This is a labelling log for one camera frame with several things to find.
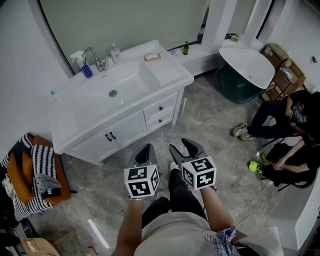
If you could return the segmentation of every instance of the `hand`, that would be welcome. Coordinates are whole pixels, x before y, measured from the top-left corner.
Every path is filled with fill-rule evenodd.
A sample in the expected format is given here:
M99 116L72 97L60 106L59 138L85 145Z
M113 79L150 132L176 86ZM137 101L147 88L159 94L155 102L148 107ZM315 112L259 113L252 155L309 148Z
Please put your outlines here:
M293 127L293 128L296 128L297 127L297 124L295 122L289 122L289 124Z
M293 117L293 115L294 115L294 112L292 111L291 108L287 108L287 109L285 110L285 115L286 115L287 117L289 117L289 119L291 119L291 118Z
M278 162L273 163L272 167L274 170L283 170L282 166L285 164L285 159L280 159Z

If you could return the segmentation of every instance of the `spray bottle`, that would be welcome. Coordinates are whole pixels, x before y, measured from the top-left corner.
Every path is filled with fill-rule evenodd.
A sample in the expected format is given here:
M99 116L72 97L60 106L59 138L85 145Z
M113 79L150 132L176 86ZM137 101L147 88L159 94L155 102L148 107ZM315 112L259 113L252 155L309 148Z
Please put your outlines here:
M80 66L80 68L86 78L90 78L94 75L92 73L90 67L88 65L84 64L84 52L82 50L78 50L77 52L71 54L70 58L72 59L72 62L74 62L76 59L76 62Z

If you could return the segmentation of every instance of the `drawer handle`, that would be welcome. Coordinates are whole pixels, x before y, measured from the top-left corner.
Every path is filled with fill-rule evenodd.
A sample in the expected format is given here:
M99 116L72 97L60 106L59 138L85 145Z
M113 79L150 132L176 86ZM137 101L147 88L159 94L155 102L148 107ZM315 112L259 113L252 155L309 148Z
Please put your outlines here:
M108 137L108 134L104 135L110 142L112 142L112 139Z
M114 138L115 140L117 139L117 137L114 136L111 131L110 131L109 133L110 133L110 135L111 135L112 138Z

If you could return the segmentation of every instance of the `cable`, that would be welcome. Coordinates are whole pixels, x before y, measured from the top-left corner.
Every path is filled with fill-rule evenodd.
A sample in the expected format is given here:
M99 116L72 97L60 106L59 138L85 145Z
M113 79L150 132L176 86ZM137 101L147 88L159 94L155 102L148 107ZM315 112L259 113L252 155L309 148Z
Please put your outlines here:
M251 214L254 212L254 210L256 209L258 203L260 202L260 200L261 200L261 198L262 198L262 196L263 196L263 194L264 194L264 191L265 191L265 188L266 188L266 186L267 186L267 183L268 183L268 179L266 180L266 182L265 182L265 184L264 184L264 187L263 187L263 189L262 189L260 198L259 198L259 200L256 202L256 204L255 204L255 206L253 207L251 213L250 213L247 217L245 217L243 220L241 220L241 221L239 222L239 224L236 225L235 228L237 228L243 221L245 221L246 219L248 219L248 218L251 216Z

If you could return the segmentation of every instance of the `white sneaker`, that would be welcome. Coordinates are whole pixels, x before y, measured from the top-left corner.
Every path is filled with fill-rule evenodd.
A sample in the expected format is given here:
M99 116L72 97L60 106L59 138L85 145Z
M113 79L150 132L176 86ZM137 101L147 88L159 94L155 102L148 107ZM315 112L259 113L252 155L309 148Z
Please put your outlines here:
M160 190L159 192L156 193L156 199L159 199L159 198L168 198L168 197L163 190Z
M178 170L180 170L180 169L178 168L178 165L176 164L175 161L173 161L173 162L171 162L171 163L169 164L169 170L170 170L170 172L171 172L173 169L178 169Z
M239 139L242 141L255 141L257 138L253 137L252 135L250 135L249 133L246 134L242 134L239 136Z
M233 136L235 137L238 137L240 135L245 135L247 133L248 133L248 124L246 122L244 122L243 124L241 124L240 126L238 126L233 130Z

